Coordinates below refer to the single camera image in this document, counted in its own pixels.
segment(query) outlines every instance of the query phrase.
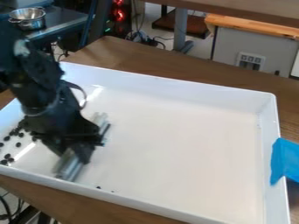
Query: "wooden table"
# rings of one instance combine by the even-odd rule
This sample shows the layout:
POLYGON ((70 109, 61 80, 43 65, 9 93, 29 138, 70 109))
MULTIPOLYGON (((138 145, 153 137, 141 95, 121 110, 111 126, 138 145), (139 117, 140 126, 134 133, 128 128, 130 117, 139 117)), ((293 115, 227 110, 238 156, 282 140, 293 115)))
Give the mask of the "wooden table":
POLYGON ((299 28, 296 0, 144 0, 189 10, 299 28))
MULTIPOLYGON (((299 81, 244 70, 178 52, 105 37, 66 59, 83 65, 151 74, 187 81, 271 92, 277 96, 282 136, 299 142, 299 81)), ((0 107, 9 102, 9 92, 0 94, 0 107)), ((104 201, 34 185, 0 175, 0 186, 26 200, 64 224, 180 223, 104 201)), ((299 187, 290 186, 292 220, 299 223, 299 187)))

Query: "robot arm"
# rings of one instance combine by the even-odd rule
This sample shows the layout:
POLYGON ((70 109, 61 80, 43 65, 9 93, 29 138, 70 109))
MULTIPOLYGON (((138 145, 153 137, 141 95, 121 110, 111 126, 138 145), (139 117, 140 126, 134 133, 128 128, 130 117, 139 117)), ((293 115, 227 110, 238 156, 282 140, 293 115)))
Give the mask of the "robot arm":
POLYGON ((0 93, 9 88, 21 102, 25 117, 20 128, 57 155, 71 149, 87 164, 94 146, 101 145, 100 128, 80 114, 70 85, 61 80, 59 63, 6 22, 0 23, 0 49, 0 93))

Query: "blue cloth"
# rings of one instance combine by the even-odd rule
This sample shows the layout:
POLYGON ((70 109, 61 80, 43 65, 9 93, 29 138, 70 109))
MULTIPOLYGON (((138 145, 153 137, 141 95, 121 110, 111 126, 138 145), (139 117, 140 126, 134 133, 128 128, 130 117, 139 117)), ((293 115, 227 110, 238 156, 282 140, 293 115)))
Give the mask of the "blue cloth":
POLYGON ((299 182, 299 144, 278 138, 273 144, 270 184, 285 176, 299 182))

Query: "silver bowl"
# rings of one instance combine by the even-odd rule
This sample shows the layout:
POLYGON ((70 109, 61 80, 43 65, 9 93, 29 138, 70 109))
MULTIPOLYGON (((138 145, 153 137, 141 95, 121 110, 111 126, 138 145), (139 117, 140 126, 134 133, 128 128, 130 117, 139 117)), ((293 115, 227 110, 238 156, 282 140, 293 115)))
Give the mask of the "silver bowl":
POLYGON ((45 11, 42 7, 14 10, 9 21, 24 31, 41 29, 45 27, 45 11))
POLYGON ((39 7, 18 9, 10 13, 10 17, 16 20, 31 20, 42 18, 44 16, 44 9, 39 7))

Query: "floor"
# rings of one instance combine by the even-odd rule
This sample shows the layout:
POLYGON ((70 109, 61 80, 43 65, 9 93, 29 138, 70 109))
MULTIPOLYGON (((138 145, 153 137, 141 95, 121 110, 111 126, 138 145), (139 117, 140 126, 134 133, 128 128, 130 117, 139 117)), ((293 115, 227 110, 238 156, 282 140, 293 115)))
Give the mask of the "floor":
MULTIPOLYGON (((172 11, 173 7, 168 7, 168 11, 172 11)), ((203 16, 203 12, 188 10, 189 14, 194 14, 196 16, 203 16)), ((148 36, 154 38, 155 36, 171 39, 171 40, 162 40, 166 45, 166 50, 171 51, 173 45, 173 32, 170 31, 162 31, 162 30, 153 30, 151 29, 151 23, 161 17, 161 5, 154 3, 146 3, 145 6, 145 17, 143 22, 142 31, 146 32, 148 36)), ((142 15, 138 18, 138 24, 142 22, 142 15)), ((136 30, 136 24, 133 22, 133 30, 136 30)), ((207 37, 206 39, 194 38, 190 36, 186 36, 186 40, 192 40, 194 42, 194 47, 187 53, 188 55, 198 57, 201 59, 209 59, 211 50, 212 50, 212 35, 207 37)))

